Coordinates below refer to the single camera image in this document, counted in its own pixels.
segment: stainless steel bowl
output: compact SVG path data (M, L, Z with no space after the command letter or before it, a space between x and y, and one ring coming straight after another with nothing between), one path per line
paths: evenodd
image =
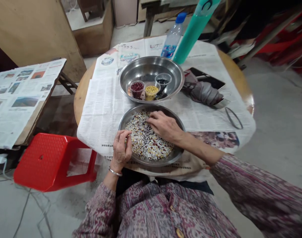
M147 105L147 104L142 104L136 107L131 108L129 111L127 111L123 117L120 120L119 123L119 130L124 130L125 126L129 123L129 121L134 117L135 114L139 112L153 112L153 111L162 111L164 112L165 115L169 117L173 117L178 126L185 131L185 127L182 123L182 121L178 118L178 116L173 113L171 110L167 109L166 107L160 106L160 105ZM150 160L143 160L140 159L140 157L133 153L132 154L132 159L139 162L140 164L147 165L150 167L162 167L165 165L172 164L176 162L183 154L184 150L174 146L172 152L165 158L159 161L150 161Z
M130 95L129 86L133 81L155 81L155 76L160 73L168 73L172 76L172 81L164 89L167 96L153 101L135 99ZM132 101L146 104L154 104L165 101L176 95L183 87L185 76L182 68L175 62L159 56L148 56L138 58L126 65L119 76L121 92Z

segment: woman's left hand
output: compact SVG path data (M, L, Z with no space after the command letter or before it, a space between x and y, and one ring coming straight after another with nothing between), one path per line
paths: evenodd
M116 173L121 173L124 165L130 160L132 155L131 131L118 131L113 142L113 158L110 168Z

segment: folded umbrella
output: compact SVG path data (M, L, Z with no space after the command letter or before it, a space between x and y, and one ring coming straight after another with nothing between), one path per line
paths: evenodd
M243 128L238 116L230 108L226 107L229 101L224 99L224 96L217 89L213 88L209 82L199 82L196 76L190 70L186 70L184 73L185 82L183 89L190 95L193 101L202 103L214 109L225 108L227 117L232 126L237 129ZM240 127L234 123L228 111L230 111L237 118Z

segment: lap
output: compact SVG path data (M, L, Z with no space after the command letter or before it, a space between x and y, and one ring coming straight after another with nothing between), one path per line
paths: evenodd
M118 183L117 183L117 188L116 188L116 197L120 196L121 194L124 193L125 190L127 190L129 187L131 187L133 184L145 180L147 182L150 182L150 179L147 175L123 168L122 170L122 177L119 177ZM167 183L178 183L184 188L189 188L189 189L195 189L199 190L202 192L207 192L209 194L213 194L213 191L210 189L207 181L198 183L198 182L189 182L189 181L176 181L173 179L168 179L168 178L156 178L158 185L165 185Z

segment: purple patterned shirt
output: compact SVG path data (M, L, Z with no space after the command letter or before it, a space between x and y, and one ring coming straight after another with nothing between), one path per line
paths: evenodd
M264 236L302 237L302 189L228 154L210 171ZM213 195L176 183L140 181L117 203L101 183L86 211L73 237L239 237Z

